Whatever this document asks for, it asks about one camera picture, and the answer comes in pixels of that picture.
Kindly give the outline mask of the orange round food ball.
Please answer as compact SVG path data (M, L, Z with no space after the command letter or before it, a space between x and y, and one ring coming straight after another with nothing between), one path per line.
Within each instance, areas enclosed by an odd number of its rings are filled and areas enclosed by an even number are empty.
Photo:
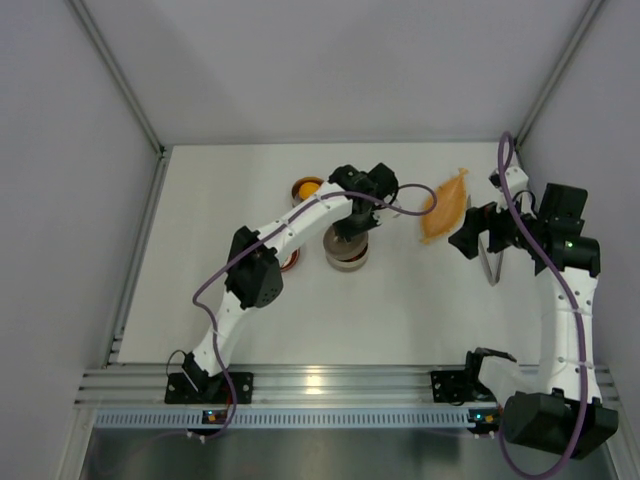
M301 201L305 201L311 197L320 188L320 184L314 182L305 182L298 189L298 196Z

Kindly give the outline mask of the metal tongs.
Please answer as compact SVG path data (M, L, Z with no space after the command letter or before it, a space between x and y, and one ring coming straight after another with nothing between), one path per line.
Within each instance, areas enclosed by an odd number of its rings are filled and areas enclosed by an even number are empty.
M476 229L477 258L480 261L488 284L491 287L495 287L501 279L504 251L498 253L488 251L490 230L487 225L486 213L483 207L478 207L478 210L482 213L482 216L477 216L477 218L481 220L483 230Z

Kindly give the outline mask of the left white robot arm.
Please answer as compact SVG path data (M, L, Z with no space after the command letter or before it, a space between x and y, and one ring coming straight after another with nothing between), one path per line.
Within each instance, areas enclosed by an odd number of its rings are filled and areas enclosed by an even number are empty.
M209 315L205 337L182 364L192 394L201 402L215 396L221 384L217 376L226 370L243 319L282 292L284 260L329 227L352 240L379 226L377 211L389 207L398 191L394 172L383 163L368 172L345 165L286 215L256 230L238 229L227 264L192 297L194 306Z

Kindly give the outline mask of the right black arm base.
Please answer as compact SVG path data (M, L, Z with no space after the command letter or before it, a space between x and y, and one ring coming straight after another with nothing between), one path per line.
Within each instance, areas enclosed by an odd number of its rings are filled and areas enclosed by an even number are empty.
M463 369L434 370L430 373L433 400L452 406L494 401L491 391L479 380L482 362L488 357L516 362L516 358L507 352L481 347L468 351Z

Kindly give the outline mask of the brown round lid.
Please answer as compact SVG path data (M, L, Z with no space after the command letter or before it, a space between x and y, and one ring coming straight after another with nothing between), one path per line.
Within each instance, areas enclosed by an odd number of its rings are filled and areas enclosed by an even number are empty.
M336 260L346 261L360 255L368 245L368 240L367 233L343 238L331 226L324 233L323 248L328 256Z

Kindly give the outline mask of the red round lid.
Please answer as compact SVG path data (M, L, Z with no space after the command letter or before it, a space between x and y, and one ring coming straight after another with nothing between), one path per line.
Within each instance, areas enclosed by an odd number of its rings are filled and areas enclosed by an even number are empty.
M291 270L298 262L301 254L301 249L298 248L294 250L290 255L288 255L280 265L281 272L287 272Z

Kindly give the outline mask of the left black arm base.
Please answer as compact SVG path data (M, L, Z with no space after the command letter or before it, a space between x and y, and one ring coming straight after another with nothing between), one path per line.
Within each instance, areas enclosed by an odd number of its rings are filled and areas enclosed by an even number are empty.
M236 400L233 400L231 386L222 374L205 380L198 388L185 373L172 373L168 376L164 402L170 405L251 404L254 374L242 371L230 372L229 376Z

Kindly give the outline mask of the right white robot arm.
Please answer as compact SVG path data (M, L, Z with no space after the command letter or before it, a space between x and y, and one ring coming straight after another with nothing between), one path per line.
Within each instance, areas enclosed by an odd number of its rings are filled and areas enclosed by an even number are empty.
M592 308L601 272L600 245L583 236L588 193L547 185L534 213L513 219L494 202L467 209L449 242L468 259L488 250L526 251L534 263L541 305L541 347L536 375L523 374L506 352L478 347L466 355L464 391L490 396L502 408L500 429L512 444L583 459L613 436L616 411L604 406L592 351Z

